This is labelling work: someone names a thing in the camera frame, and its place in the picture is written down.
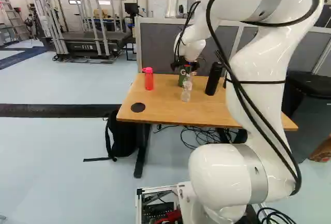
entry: wooden table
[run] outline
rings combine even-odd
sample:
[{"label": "wooden table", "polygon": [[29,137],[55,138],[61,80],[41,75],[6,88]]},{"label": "wooden table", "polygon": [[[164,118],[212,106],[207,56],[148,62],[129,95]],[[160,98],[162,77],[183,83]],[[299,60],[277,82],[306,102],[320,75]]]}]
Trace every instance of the wooden table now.
[{"label": "wooden table", "polygon": [[[188,126],[206,126],[216,128],[242,128],[230,115],[225,104],[225,89],[217,88],[215,95],[204,93],[208,77],[196,76],[193,79],[191,100],[180,99],[182,88],[178,84],[178,75],[154,74],[154,89],[147,91],[144,86],[144,74],[139,73],[118,112],[117,120],[141,123],[140,149],[134,176],[140,178],[144,164],[150,124],[178,124]],[[131,110],[134,103],[145,104],[145,110],[135,113]],[[298,126],[282,113],[286,131],[296,131]]]}]

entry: ladder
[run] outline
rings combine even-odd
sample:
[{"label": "ladder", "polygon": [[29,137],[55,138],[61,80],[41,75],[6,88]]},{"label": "ladder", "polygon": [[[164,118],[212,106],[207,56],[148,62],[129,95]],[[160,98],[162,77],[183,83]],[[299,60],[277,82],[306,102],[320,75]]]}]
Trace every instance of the ladder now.
[{"label": "ladder", "polygon": [[15,36],[19,41],[29,38],[30,32],[27,30],[22,17],[15,9],[12,7],[9,0],[0,0],[0,4],[4,6],[4,11],[6,12],[7,18],[14,30]]}]

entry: pink bottle cap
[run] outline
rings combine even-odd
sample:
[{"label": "pink bottle cap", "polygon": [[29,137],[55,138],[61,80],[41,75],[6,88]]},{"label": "pink bottle cap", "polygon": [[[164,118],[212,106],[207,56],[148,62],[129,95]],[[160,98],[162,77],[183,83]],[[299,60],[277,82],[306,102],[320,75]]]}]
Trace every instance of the pink bottle cap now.
[{"label": "pink bottle cap", "polygon": [[153,68],[152,67],[143,68],[143,72],[144,73],[153,73]]}]

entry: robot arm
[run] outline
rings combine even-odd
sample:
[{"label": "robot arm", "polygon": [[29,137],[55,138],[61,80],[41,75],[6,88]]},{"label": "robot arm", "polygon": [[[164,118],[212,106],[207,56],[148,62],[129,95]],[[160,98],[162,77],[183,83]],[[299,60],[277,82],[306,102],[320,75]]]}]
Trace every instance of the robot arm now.
[{"label": "robot arm", "polygon": [[[237,52],[229,63],[238,80],[285,80],[290,58],[319,17],[323,1],[318,1],[318,6],[309,17],[294,25],[259,27],[255,38]],[[195,24],[185,30],[179,46],[180,55],[189,62],[197,58],[205,46],[204,39],[210,37],[205,17],[208,2],[201,0],[202,13],[197,14]],[[210,24],[215,30],[221,20],[286,23],[300,19],[312,4],[312,0],[215,0],[210,10]],[[242,86],[289,150],[281,121],[284,84]],[[204,145],[197,148],[189,160],[193,189],[210,217],[226,215],[222,210],[228,207],[282,199],[293,192],[296,183],[284,161],[248,117],[233,83],[227,84],[226,100],[232,117],[248,131],[246,143]],[[275,135],[256,113],[252,116],[295,171],[287,151]]]}]

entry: backpack strap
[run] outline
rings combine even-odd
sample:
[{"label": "backpack strap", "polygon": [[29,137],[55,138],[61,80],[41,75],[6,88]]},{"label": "backpack strap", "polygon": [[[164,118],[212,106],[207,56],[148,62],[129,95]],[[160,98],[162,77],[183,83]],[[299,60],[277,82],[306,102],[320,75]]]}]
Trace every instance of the backpack strap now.
[{"label": "backpack strap", "polygon": [[112,159],[114,162],[117,161],[117,158],[115,158],[114,155],[113,155],[112,146],[110,144],[110,137],[109,137],[109,133],[108,133],[108,129],[110,130],[110,125],[111,125],[111,118],[109,117],[108,120],[107,120],[106,129],[104,130],[104,138],[106,140],[106,149],[107,149],[107,152],[108,152],[108,157],[84,158],[83,162],[101,161],[101,160],[110,160],[110,159]]}]

